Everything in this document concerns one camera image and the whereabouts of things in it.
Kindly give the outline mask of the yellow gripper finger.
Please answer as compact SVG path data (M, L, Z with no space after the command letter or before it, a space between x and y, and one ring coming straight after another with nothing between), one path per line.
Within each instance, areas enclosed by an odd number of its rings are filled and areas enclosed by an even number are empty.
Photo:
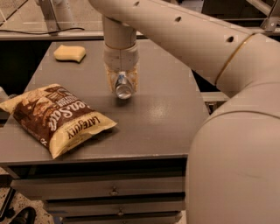
M105 71L107 75L109 89L112 93L114 93L116 91L116 80L118 77L118 72L109 68L108 66L105 66Z
M138 65L135 65L132 69L127 71L127 76L133 87L133 90L136 92L138 87Z

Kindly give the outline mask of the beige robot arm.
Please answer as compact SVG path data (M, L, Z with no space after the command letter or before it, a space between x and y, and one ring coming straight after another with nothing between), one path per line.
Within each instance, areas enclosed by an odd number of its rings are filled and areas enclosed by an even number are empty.
M278 41L163 0L89 2L228 98L192 140L188 224L280 224Z

